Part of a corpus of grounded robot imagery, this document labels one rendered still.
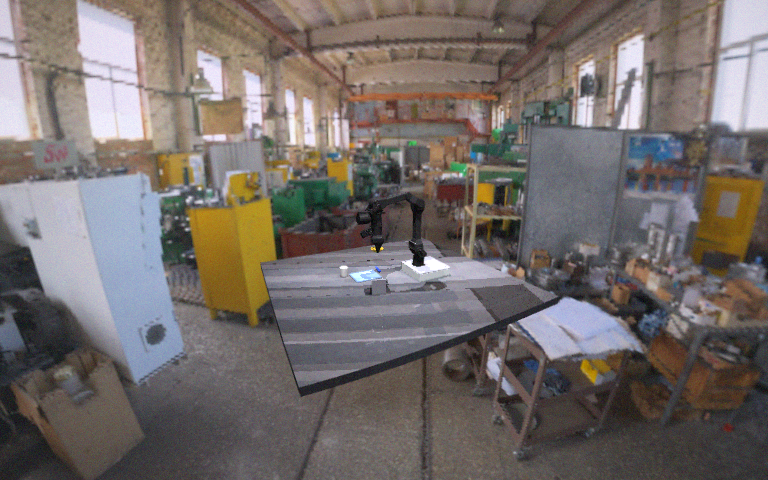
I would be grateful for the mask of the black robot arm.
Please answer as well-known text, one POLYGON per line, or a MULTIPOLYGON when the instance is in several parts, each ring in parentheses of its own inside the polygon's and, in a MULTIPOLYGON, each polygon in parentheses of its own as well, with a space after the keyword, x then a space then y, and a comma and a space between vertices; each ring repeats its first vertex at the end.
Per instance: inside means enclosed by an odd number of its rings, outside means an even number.
MULTIPOLYGON (((370 222, 374 224, 382 223, 382 214, 385 214, 383 208, 385 208, 387 205, 403 200, 410 202, 413 212, 413 236, 411 241, 409 241, 408 246, 411 252, 414 254, 413 262, 411 264, 416 267, 425 266, 426 264, 424 264, 424 261, 425 257, 427 256, 427 252, 424 250, 421 240, 422 212, 425 208, 424 199, 418 198, 408 191, 404 191, 388 197, 372 198, 370 199, 369 205, 365 211, 357 212, 358 214, 356 216, 356 221, 358 225, 369 224, 370 222)), ((369 235, 373 236, 371 226, 370 228, 361 231, 360 235, 362 238, 365 238, 369 235)))

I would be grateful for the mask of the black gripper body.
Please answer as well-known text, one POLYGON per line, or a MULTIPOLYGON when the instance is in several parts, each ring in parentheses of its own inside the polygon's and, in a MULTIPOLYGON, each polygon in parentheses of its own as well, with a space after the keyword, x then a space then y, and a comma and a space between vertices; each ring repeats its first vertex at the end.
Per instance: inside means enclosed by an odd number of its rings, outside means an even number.
POLYGON ((371 237, 372 243, 384 242, 384 237, 382 236, 382 223, 371 223, 371 230, 373 233, 373 236, 371 237))

